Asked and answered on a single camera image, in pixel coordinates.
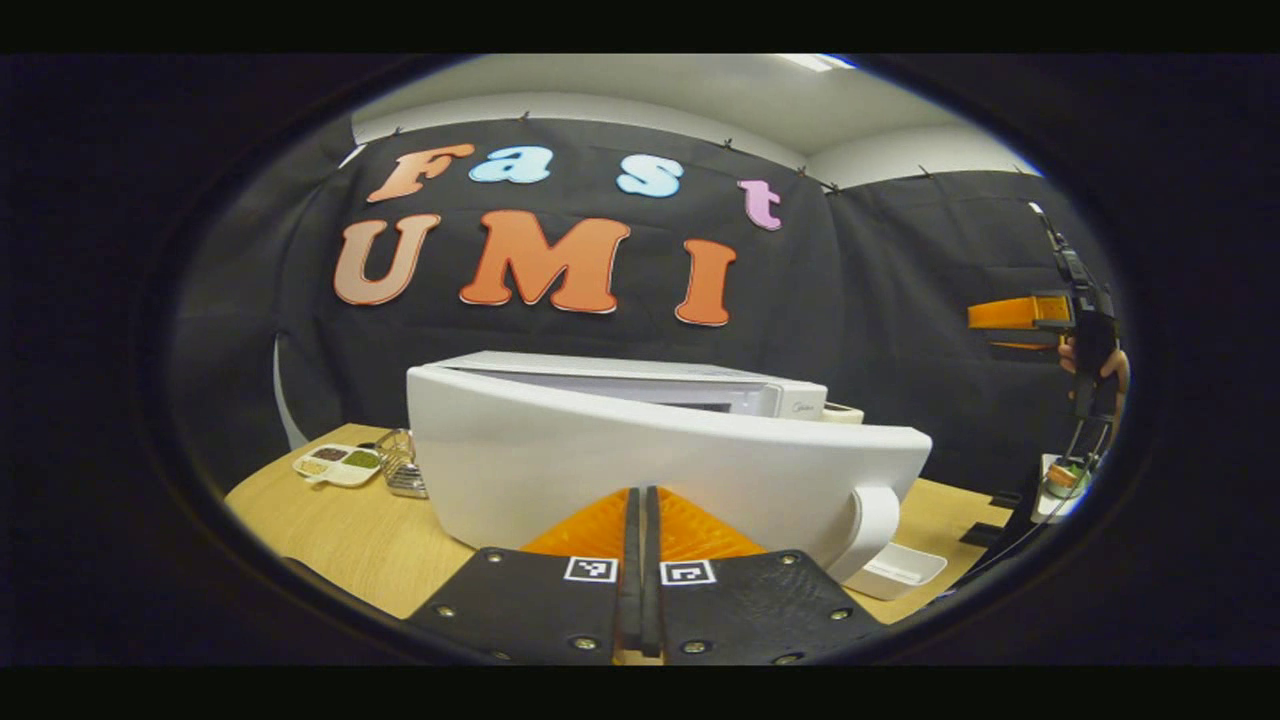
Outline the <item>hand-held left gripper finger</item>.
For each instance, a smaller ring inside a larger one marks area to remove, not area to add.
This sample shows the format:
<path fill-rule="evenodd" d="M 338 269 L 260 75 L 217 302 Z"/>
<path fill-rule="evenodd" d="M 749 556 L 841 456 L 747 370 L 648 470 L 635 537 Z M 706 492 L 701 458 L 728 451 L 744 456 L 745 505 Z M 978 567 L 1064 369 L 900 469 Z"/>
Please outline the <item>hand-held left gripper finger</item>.
<path fill-rule="evenodd" d="M 643 496 L 645 656 L 676 666 L 818 664 L 886 629 L 801 550 L 764 550 L 667 488 Z"/>
<path fill-rule="evenodd" d="M 477 550 L 406 621 L 490 664 L 613 664 L 641 637 L 640 489 L 605 496 L 522 550 Z"/>

